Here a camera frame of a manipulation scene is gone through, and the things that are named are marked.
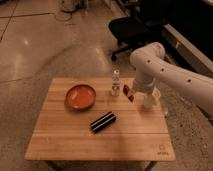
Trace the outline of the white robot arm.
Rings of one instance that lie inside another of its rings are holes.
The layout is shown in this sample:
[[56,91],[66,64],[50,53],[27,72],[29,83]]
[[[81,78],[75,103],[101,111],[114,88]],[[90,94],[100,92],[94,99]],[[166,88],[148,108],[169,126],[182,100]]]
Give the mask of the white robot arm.
[[134,50],[130,63],[136,68],[133,89],[151,93],[154,80],[164,82],[213,116],[213,78],[172,65],[164,60],[165,49],[159,42]]

